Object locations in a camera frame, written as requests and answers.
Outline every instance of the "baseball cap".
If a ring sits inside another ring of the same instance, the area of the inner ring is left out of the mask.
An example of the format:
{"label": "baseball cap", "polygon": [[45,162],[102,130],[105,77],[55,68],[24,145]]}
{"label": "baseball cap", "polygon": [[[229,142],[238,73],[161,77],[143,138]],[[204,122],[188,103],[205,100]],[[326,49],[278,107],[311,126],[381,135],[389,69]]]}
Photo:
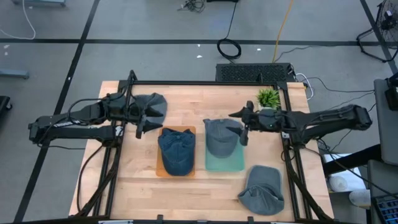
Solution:
{"label": "baseball cap", "polygon": [[180,132],[164,128],[157,141],[165,170],[170,175],[188,175],[195,160],[195,135],[189,129]]}
{"label": "baseball cap", "polygon": [[232,119],[204,119],[206,130],[206,146],[217,158],[229,157],[238,143],[239,136],[226,127],[241,128],[241,123]]}
{"label": "baseball cap", "polygon": [[163,123],[167,112],[167,102],[163,95],[153,93],[151,95],[134,95],[134,98],[140,105],[151,107],[163,114],[161,117],[146,117],[146,120],[157,124]]}
{"label": "baseball cap", "polygon": [[284,209],[282,181],[278,169],[253,166],[246,180],[246,188],[238,195],[241,203],[259,215],[275,215]]}

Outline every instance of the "wooden table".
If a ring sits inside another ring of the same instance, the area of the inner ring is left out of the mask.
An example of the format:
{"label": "wooden table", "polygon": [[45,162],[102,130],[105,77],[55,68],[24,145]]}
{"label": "wooden table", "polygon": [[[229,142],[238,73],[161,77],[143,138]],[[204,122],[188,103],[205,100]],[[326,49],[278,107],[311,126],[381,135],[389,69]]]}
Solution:
{"label": "wooden table", "polygon": [[[103,82],[99,96],[116,92],[118,82]],[[293,110],[309,112],[302,83],[288,83]],[[129,124],[124,135],[111,218],[155,220],[224,220],[294,221],[285,163],[280,159],[282,143],[279,133],[249,133],[244,150],[245,170],[241,172],[208,172],[205,169],[205,129],[203,119],[227,118],[239,111],[247,100],[256,101],[256,93],[266,86],[195,86],[195,85],[134,85],[133,94],[160,93],[165,96],[168,110],[165,126],[195,126],[195,176],[191,179],[157,177],[157,137],[153,130],[135,138],[136,127]],[[100,146],[88,140],[83,162]],[[318,151],[315,141],[307,145]],[[103,163],[103,149],[87,165],[81,183],[81,206],[92,196],[98,185]],[[333,217],[321,160],[318,155],[301,151],[307,189],[327,215]],[[237,195],[244,189],[247,170],[253,165],[275,167],[282,174],[285,208],[273,216],[256,215],[240,204]],[[301,217],[305,217],[300,191],[296,188]],[[108,196],[105,190],[103,199]],[[75,214],[76,192],[70,208]]]}

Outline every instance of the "black metal frame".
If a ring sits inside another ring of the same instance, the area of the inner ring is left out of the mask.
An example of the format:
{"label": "black metal frame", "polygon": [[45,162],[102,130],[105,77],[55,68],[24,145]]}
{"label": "black metal frame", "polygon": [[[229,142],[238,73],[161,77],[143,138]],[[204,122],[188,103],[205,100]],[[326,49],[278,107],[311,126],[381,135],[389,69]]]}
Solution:
{"label": "black metal frame", "polygon": [[367,30],[367,31],[365,31],[365,32],[363,32],[363,33],[361,33],[361,34],[359,34],[359,35],[357,36],[357,38],[356,38],[356,41],[357,41],[359,47],[361,48],[361,52],[362,52],[362,53],[364,53],[364,54],[366,54],[367,56],[370,56],[370,57],[372,57],[372,58],[378,59],[378,60],[382,61],[383,63],[386,63],[386,62],[391,62],[391,61],[393,61],[393,60],[395,59],[395,57],[396,57],[397,54],[398,54],[398,48],[397,48],[396,52],[394,53],[394,55],[393,55],[390,59],[383,59],[383,58],[380,58],[380,57],[378,57],[378,56],[376,56],[376,55],[373,55],[373,54],[370,54],[370,53],[366,52],[365,49],[364,49],[364,47],[363,47],[363,44],[361,43],[361,39],[362,39],[363,37],[366,37],[368,34],[370,34],[372,31],[374,31],[375,34],[376,34],[377,36],[380,37],[379,40],[380,40],[380,42],[381,42],[382,45],[387,45],[387,44],[389,44],[389,43],[386,43],[386,41],[382,38],[382,36],[381,36],[379,30],[377,29],[377,24],[376,24],[377,21],[379,20],[379,17],[381,16],[381,9],[382,9],[382,6],[383,6],[382,4],[383,4],[383,2],[380,3],[380,4],[378,5],[379,10],[377,11],[376,20],[375,20],[374,24],[372,24],[372,28],[370,28],[369,30]]}
{"label": "black metal frame", "polygon": [[[286,82],[277,82],[277,83],[269,83],[269,82],[217,82],[217,81],[134,81],[133,85],[218,85],[218,86],[271,86],[273,89],[278,90],[281,89],[283,94],[284,94],[284,101],[286,105],[286,110],[291,111],[291,105],[290,105],[290,98],[289,98],[289,92],[287,89],[287,83]],[[119,81],[119,87],[118,87],[118,92],[121,92],[122,86],[126,86],[126,81],[125,80],[120,80]],[[289,154],[289,148],[288,144],[286,144],[285,139],[283,138],[283,135],[281,133],[281,138],[282,138],[282,145],[284,147],[284,156],[285,156],[285,164],[288,165],[290,163],[290,154]],[[107,147],[106,152],[104,155],[104,161],[103,161],[103,166],[101,170],[101,175],[99,182],[101,183],[104,181],[104,178],[106,176],[106,171],[109,166],[109,158],[111,155],[111,148]],[[115,152],[115,157],[114,161],[116,160],[117,163],[119,163],[120,160],[120,155],[121,155],[121,146],[116,148]],[[301,161],[301,156],[300,156],[300,151],[299,150],[294,150],[294,155],[295,155],[295,161],[296,161],[296,166],[297,166],[297,172],[300,180],[302,181],[303,185],[305,186],[305,177],[304,177],[304,172],[303,172],[303,167],[302,167],[302,161]],[[109,183],[109,193],[108,193],[108,198],[106,200],[106,210],[105,210],[105,217],[110,217],[111,214],[111,208],[113,204],[113,195],[115,191],[115,185],[116,185],[116,178],[117,178],[117,171],[116,170],[116,175],[114,175],[113,179]],[[312,213],[310,206],[308,205],[307,201],[303,198],[303,205],[304,205],[304,210],[305,210],[305,219],[300,218],[300,212],[299,212],[299,203],[297,200],[297,194],[295,191],[295,184],[294,182],[289,178],[288,176],[288,181],[289,181],[289,190],[290,190],[290,198],[292,200],[292,207],[293,207],[293,213],[294,213],[294,218],[295,221],[297,222],[300,220],[301,222],[303,220],[312,220]],[[99,210],[101,206],[101,197],[98,199],[98,201],[95,203],[94,210],[93,210],[93,216],[98,216],[99,215]],[[158,216],[158,220],[134,220],[134,223],[159,223],[159,217],[162,217],[162,215]],[[197,220],[192,220],[192,221],[163,221],[162,222],[170,222],[170,223],[198,223]],[[247,223],[247,222],[214,222],[214,223]]]}

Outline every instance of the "concrete floor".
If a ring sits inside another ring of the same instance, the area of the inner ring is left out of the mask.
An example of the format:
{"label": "concrete floor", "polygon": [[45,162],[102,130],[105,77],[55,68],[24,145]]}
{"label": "concrete floor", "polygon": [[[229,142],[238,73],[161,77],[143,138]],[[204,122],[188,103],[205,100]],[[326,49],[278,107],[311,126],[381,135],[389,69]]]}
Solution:
{"label": "concrete floor", "polygon": [[[380,0],[367,0],[376,15]],[[28,16],[40,39],[79,39],[94,0],[68,0],[67,7],[27,4]],[[101,0],[88,39],[220,39],[229,27],[233,3],[213,2],[201,14],[177,11],[183,0]],[[241,1],[230,39],[275,40],[289,0]],[[31,36],[22,6],[0,1],[0,25],[6,32]],[[359,0],[296,0],[281,40],[354,41],[370,28]],[[374,34],[367,41],[377,41]],[[0,47],[0,68],[25,69],[30,79],[0,78],[0,95],[10,96],[14,108],[0,128],[0,223],[12,222],[40,151],[28,140],[27,124],[52,114],[77,44],[6,43]],[[280,45],[279,53],[295,45]],[[273,45],[242,45],[237,63],[271,62]],[[381,47],[366,47],[383,56]],[[370,90],[375,78],[392,75],[390,66],[365,56],[357,46],[316,47],[285,54],[279,62],[290,62],[296,72],[320,77],[329,88]],[[125,79],[134,69],[140,80],[214,80],[217,63],[228,63],[213,44],[85,44],[68,91],[63,111],[80,99],[98,96],[103,80]],[[312,111],[325,110],[359,93],[330,93],[311,81],[315,96]],[[370,108],[372,95],[354,103]],[[336,148],[356,152],[379,142],[376,110],[373,126],[353,131]],[[325,137],[334,146],[347,131]],[[62,141],[84,147],[84,141]],[[82,151],[51,149],[47,154],[24,221],[64,218],[68,215]],[[346,195],[332,195],[335,217],[364,223],[365,212],[352,206]]]}

